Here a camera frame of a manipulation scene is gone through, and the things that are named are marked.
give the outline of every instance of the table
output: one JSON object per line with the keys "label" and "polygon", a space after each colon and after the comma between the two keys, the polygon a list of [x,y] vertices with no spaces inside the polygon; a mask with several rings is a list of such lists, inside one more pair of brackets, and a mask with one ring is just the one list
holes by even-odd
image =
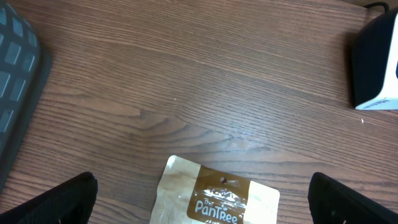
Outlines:
{"label": "table", "polygon": [[398,212],[398,113],[349,102],[347,45],[378,12],[332,0],[11,0],[53,69],[0,212],[83,172],[91,223],[148,223],[170,155],[278,189],[311,223],[324,172]]}

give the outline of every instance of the snack bag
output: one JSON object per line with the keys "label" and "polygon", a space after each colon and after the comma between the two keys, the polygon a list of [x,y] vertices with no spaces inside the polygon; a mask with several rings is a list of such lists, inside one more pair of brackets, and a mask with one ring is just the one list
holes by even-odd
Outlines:
{"label": "snack bag", "polygon": [[150,224],[275,224],[279,191],[170,156]]}

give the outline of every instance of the wooden table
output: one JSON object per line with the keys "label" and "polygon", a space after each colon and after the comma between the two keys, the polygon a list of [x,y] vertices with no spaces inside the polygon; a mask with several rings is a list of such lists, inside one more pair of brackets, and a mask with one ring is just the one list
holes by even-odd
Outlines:
{"label": "wooden table", "polygon": [[83,172],[92,223],[148,223],[167,158],[278,189],[316,171],[398,212],[398,113],[349,102],[346,46],[378,12],[333,0],[11,0],[53,54],[0,212]]}

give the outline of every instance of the black cable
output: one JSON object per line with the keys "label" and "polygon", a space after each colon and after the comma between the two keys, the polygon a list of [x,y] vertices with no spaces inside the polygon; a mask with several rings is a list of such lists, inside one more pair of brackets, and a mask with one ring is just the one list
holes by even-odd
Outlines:
{"label": "black cable", "polygon": [[390,6],[386,2],[374,2],[374,3],[371,3],[371,4],[367,4],[364,7],[369,9],[371,7],[374,7],[374,6],[382,6],[382,7],[384,7],[384,12],[387,12],[388,10],[390,10]]}

